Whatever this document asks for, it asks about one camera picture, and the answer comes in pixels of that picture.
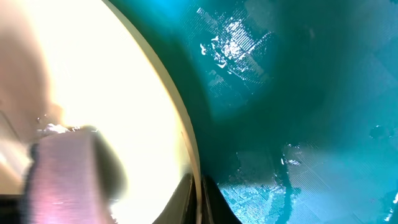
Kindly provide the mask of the yellow plate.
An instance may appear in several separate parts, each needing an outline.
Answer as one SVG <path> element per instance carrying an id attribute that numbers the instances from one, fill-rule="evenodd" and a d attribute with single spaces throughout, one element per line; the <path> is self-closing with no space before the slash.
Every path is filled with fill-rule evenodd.
<path id="1" fill-rule="evenodd" d="M 30 148 L 54 133 L 98 129 L 127 177 L 115 223 L 153 223 L 193 174 L 197 142 L 152 47 L 109 1 L 1 2 L 1 222 L 21 222 Z"/>

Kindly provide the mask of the dark green scrub sponge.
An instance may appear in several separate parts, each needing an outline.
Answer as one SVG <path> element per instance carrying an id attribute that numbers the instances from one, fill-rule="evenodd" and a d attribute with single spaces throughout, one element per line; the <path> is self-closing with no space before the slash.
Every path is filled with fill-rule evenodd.
<path id="1" fill-rule="evenodd" d="M 111 205 L 122 197 L 127 177 L 98 129 L 49 134 L 31 146 L 30 156 L 22 223 L 115 223 Z"/>

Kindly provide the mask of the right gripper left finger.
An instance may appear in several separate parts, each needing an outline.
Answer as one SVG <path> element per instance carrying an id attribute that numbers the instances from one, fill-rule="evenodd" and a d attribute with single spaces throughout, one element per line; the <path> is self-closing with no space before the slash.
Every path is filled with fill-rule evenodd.
<path id="1" fill-rule="evenodd" d="M 193 174 L 185 174 L 153 224 L 196 224 L 197 193 Z"/>

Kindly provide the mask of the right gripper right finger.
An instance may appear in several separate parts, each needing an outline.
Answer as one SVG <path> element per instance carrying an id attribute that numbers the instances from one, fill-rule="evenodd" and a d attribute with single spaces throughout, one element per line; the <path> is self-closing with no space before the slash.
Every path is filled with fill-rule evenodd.
<path id="1" fill-rule="evenodd" d="M 208 175 L 201 178 L 202 224 L 242 224 L 224 199 L 215 181 Z"/>

